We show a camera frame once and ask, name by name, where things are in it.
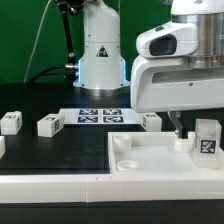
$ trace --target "black cable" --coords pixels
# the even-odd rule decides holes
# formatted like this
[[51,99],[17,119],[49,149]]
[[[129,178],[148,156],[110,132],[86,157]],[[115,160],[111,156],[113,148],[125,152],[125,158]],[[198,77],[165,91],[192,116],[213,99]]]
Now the black cable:
[[69,21],[68,21],[68,14],[65,9],[61,9],[61,16],[62,16],[62,21],[63,21],[63,25],[64,25],[65,40],[67,43],[68,54],[74,54],[71,31],[70,31]]
[[32,77],[27,83],[28,84],[34,83],[38,78],[40,78],[42,76],[62,75],[62,74],[55,74],[55,73],[54,74],[51,74],[51,73],[50,74],[46,74],[48,72],[51,72],[51,71],[54,71],[54,70],[57,70],[57,69],[62,69],[62,68],[65,68],[65,66],[64,65],[57,65],[57,66],[53,66],[53,67],[47,68],[47,69],[43,70],[42,72],[39,72],[34,77]]

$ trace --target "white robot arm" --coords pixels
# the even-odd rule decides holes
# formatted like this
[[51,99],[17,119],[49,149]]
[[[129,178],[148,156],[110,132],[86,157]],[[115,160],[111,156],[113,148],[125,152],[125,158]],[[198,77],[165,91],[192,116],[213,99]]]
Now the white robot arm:
[[103,0],[84,3],[84,55],[79,62],[77,91],[110,96],[129,89],[120,55],[120,18]]
[[172,21],[143,33],[131,76],[137,112],[224,106],[224,0],[173,0]]

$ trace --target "robot end effector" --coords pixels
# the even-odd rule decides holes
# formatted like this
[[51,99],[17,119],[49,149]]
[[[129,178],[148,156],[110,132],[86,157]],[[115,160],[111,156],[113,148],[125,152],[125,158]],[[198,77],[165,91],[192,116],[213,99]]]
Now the robot end effector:
[[[138,37],[139,56],[131,77],[133,109],[145,113],[223,107],[224,0],[160,1],[172,3],[172,20]],[[178,117],[169,115],[172,121]]]

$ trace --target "white plastic base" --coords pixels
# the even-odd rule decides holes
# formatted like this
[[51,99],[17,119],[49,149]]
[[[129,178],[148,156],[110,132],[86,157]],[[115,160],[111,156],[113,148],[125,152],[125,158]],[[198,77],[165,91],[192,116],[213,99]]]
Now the white plastic base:
[[[131,149],[115,153],[120,135]],[[224,199],[221,149],[219,168],[209,169],[174,149],[174,133],[109,133],[108,140],[110,174],[0,176],[0,203]]]

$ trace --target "small white cube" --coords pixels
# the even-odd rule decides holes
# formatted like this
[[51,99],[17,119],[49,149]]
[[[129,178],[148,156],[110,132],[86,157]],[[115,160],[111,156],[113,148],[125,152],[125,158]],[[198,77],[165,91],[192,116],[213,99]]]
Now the small white cube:
[[37,122],[38,136],[53,137],[64,125],[65,117],[61,114],[49,114]]
[[0,136],[0,159],[5,154],[5,138]]
[[156,113],[144,113],[141,125],[147,132],[161,132],[162,119]]
[[22,113],[19,111],[8,112],[1,119],[1,134],[16,135],[22,127]]

